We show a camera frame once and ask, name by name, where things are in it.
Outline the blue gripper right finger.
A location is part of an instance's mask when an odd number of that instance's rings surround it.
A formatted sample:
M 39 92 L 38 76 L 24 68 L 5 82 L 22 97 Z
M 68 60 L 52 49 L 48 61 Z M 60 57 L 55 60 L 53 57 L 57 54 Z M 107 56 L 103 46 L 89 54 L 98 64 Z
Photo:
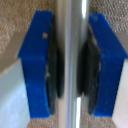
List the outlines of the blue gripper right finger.
M 92 13 L 89 26 L 91 30 L 81 53 L 79 91 L 85 95 L 89 115 L 111 117 L 128 54 L 102 13 Z

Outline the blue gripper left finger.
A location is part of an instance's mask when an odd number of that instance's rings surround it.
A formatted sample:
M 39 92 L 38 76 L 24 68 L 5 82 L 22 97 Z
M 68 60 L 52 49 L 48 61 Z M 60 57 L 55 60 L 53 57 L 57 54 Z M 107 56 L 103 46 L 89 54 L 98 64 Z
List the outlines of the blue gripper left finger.
M 57 46 L 55 16 L 36 11 L 18 57 L 22 61 L 31 118 L 56 112 L 64 92 L 64 56 Z

